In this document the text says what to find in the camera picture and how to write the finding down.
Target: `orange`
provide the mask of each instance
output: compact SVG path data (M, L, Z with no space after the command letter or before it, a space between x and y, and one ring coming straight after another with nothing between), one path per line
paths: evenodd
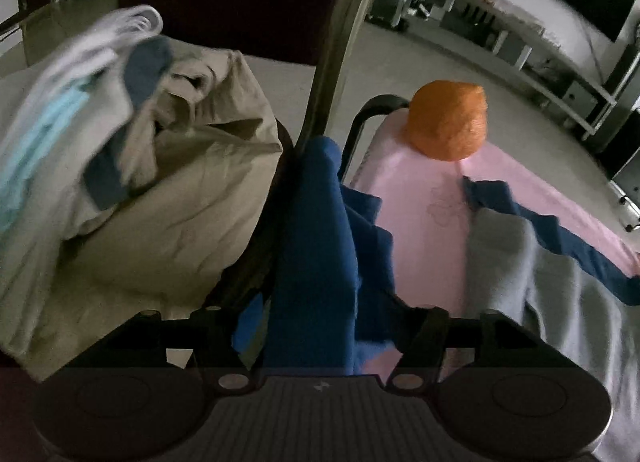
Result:
M429 158L462 160L486 139L486 108L482 86L434 80L415 92L404 136Z

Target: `turquoise fabric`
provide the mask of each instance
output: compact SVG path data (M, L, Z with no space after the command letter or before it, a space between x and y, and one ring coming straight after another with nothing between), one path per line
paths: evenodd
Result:
M72 82L42 112L38 122L25 134L0 171L0 244L14 224L38 166L49 154L76 113L89 100L92 77Z

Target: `metal bolt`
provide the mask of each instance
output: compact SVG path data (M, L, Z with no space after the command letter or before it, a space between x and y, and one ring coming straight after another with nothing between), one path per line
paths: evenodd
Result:
M424 384L424 380L415 374L399 374L391 383L399 390L417 390Z
M226 374L218 379L218 384L226 390L242 390L249 384L249 378L242 374Z

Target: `pink ironing board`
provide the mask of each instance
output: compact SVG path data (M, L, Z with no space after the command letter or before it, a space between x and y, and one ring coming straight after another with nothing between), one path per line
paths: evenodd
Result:
M403 142L407 110L388 115L350 187L382 198L377 224L394 237L396 293L412 306L436 305L462 315L470 210L461 179L504 180L520 205L555 215L626 275L640 274L637 254L602 223L496 146L485 143L459 162L432 160ZM366 373L386 380L400 358L388 350Z

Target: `beige jacket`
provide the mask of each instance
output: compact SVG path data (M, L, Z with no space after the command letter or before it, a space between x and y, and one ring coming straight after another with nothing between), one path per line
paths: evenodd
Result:
M177 61L130 124L118 162L142 194L66 245L18 359L37 379L139 311L187 317L260 216L282 152L267 99L238 52L171 44ZM165 128L157 136L154 121Z

